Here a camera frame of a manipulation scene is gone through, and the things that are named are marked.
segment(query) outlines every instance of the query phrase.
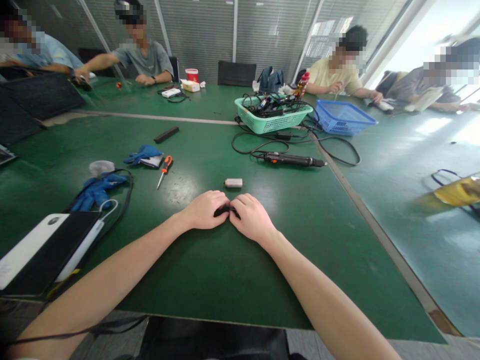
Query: gray floor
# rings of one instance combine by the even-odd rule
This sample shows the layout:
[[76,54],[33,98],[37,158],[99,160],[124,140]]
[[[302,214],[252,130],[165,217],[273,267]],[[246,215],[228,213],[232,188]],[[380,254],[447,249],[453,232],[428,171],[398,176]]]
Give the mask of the gray floor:
[[[14,340],[37,316],[40,305],[31,302],[0,300],[0,330],[6,341]],[[106,320],[135,316],[134,313],[113,311]],[[119,335],[91,334],[80,344],[72,360],[126,360],[139,354],[147,326],[146,321],[135,329]],[[291,352],[302,354],[308,360],[334,359],[316,332],[310,330],[287,330]],[[416,341],[390,340],[404,360],[480,360],[480,339],[446,335],[448,345]]]

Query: hand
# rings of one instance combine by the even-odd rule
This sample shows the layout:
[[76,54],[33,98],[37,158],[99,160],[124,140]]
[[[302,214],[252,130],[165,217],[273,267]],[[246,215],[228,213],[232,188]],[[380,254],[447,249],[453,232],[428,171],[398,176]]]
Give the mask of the hand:
[[188,229],[213,229],[229,217],[228,212],[214,217],[215,210],[228,206],[230,200],[219,190],[207,191],[199,195],[185,209],[179,212]]
[[75,78],[76,78],[77,83],[80,84],[80,82],[83,81],[81,76],[83,76],[85,78],[85,82],[87,84],[90,83],[90,70],[85,65],[83,65],[82,67],[79,67],[77,69],[74,69],[73,72],[75,73]]
[[342,90],[342,86],[344,85],[343,81],[334,82],[332,85],[328,87],[329,93],[339,93]]
[[278,233],[260,201],[249,193],[238,195],[230,202],[230,206],[235,208],[240,216],[239,219],[233,211],[230,211],[230,222],[233,226],[261,246]]
[[136,77],[135,81],[139,84],[150,86],[155,84],[155,80],[151,76],[140,74]]
[[377,90],[370,91],[369,97],[370,97],[370,99],[373,100],[373,102],[375,104],[378,104],[379,102],[381,102],[384,99],[384,95]]

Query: green table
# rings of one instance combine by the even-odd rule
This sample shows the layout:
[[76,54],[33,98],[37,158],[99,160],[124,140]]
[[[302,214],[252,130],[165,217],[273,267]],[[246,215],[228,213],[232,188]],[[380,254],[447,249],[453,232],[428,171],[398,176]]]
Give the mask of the green table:
[[[51,127],[11,147],[19,159],[0,169],[3,256],[41,219],[64,209],[88,178],[88,165],[117,166],[129,152],[179,125],[159,149],[174,163],[156,191],[158,170],[132,169],[134,189],[122,222],[96,248],[85,271],[183,209],[202,192],[241,177],[299,251],[336,282],[391,339],[443,343],[424,309],[341,184],[323,168],[278,167],[231,149],[239,131],[211,124],[88,116]],[[240,138],[248,149],[262,142]],[[320,157],[313,143],[292,154]],[[127,186],[109,192],[120,203]],[[271,258],[229,223],[181,236],[118,306],[148,314],[310,329],[294,293]]]
[[[437,200],[430,174],[479,171],[480,113],[368,112],[379,124],[348,138],[361,165],[337,166],[452,324],[464,336],[478,337],[480,219]],[[325,147],[354,160],[339,144]]]
[[238,86],[218,86],[207,84],[197,92],[185,91],[191,100],[181,104],[170,103],[158,91],[172,83],[145,87],[129,80],[121,89],[116,87],[117,79],[99,77],[92,81],[92,91],[79,90],[86,105],[81,111],[135,114],[175,118],[233,121],[237,115],[234,100],[243,94],[251,94],[252,88]]

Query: blue glove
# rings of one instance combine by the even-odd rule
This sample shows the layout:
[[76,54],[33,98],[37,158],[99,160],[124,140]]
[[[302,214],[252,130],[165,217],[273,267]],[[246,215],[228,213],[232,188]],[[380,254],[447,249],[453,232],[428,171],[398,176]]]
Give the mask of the blue glove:
[[[94,204],[94,200],[98,206],[102,205],[105,201],[109,199],[106,189],[111,189],[116,187],[118,184],[124,183],[127,181],[126,176],[121,176],[117,174],[110,174],[103,179],[97,179],[91,177],[88,181],[83,184],[84,191],[78,197],[75,205],[71,208],[71,211],[89,211]],[[111,202],[107,202],[103,205],[104,209],[108,209],[112,206]]]
[[156,147],[152,145],[142,145],[137,153],[131,153],[129,158],[123,160],[125,164],[137,165],[140,159],[152,158],[154,156],[162,155],[161,151],[158,151]]

